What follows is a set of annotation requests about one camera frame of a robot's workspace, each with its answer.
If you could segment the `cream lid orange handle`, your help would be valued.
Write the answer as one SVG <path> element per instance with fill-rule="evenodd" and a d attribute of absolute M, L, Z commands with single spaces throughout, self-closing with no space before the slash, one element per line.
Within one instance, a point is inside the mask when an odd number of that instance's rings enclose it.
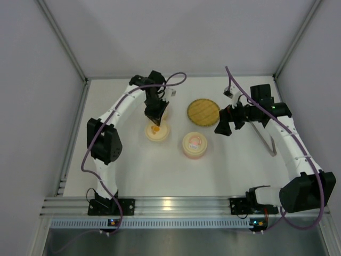
<path fill-rule="evenodd" d="M 160 125 L 156 125 L 149 121 L 144 132 L 146 137 L 153 142 L 162 142 L 167 139 L 170 134 L 170 127 L 166 121 L 161 121 Z"/>

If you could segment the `cream lid pink handle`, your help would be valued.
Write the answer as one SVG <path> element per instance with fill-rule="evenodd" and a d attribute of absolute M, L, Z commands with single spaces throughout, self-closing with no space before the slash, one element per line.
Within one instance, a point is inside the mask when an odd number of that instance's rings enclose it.
<path fill-rule="evenodd" d="M 182 140 L 182 147 L 185 152 L 192 155 L 199 155 L 207 149 L 207 139 L 199 132 L 190 132 Z"/>

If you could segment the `metal tongs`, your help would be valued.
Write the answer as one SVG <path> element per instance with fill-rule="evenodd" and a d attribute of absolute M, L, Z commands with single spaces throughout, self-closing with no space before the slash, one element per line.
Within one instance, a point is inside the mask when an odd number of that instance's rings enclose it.
<path fill-rule="evenodd" d="M 266 134 L 265 130 L 262 129 L 260 125 L 257 125 L 254 122 L 249 123 L 249 125 L 258 136 L 260 142 L 265 147 L 270 156 L 275 157 L 277 155 L 277 150 L 274 139 L 270 135 Z"/>

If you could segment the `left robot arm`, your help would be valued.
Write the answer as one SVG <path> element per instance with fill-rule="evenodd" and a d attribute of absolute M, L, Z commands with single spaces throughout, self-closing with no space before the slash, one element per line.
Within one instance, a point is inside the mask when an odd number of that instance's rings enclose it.
<path fill-rule="evenodd" d="M 108 202 L 118 201 L 114 163 L 123 150 L 118 134 L 119 127 L 141 103 L 145 105 L 145 117 L 154 126 L 160 127 L 169 105 L 170 86 L 165 77 L 155 70 L 147 77 L 135 75 L 116 103 L 100 117 L 88 120 L 87 151 L 81 163 L 81 170 L 96 177 L 96 196 Z"/>

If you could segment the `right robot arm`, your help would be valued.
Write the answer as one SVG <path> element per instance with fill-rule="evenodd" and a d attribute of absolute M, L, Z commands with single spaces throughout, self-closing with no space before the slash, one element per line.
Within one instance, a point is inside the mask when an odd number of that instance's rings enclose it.
<path fill-rule="evenodd" d="M 311 157 L 295 128 L 291 111 L 284 102 L 275 102 L 269 84 L 252 86 L 250 92 L 250 103 L 243 105 L 241 92 L 231 86 L 224 90 L 232 103 L 220 110 L 214 132 L 230 136 L 231 123 L 236 130 L 245 123 L 261 123 L 281 154 L 289 176 L 289 182 L 281 188 L 250 188 L 252 203 L 282 207 L 288 213 L 326 206 L 336 184 L 334 174 L 322 171 Z"/>

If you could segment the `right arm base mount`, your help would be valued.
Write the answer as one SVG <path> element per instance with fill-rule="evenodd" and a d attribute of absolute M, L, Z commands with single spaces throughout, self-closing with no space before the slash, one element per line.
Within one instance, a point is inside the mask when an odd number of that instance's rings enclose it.
<path fill-rule="evenodd" d="M 278 214 L 278 208 L 270 204 L 260 204 L 256 199 L 256 191 L 265 186 L 253 187 L 246 191 L 244 197 L 229 198 L 232 215 Z"/>

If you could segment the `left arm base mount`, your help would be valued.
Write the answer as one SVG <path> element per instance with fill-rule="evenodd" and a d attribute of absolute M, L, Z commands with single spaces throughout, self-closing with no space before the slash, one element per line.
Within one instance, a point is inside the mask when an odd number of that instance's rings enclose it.
<path fill-rule="evenodd" d="M 119 198 L 118 203 L 122 209 L 123 216 L 134 215 L 135 199 Z M 95 198 L 90 200 L 87 214 L 90 216 L 114 216 L 120 215 L 120 210 L 113 199 Z"/>

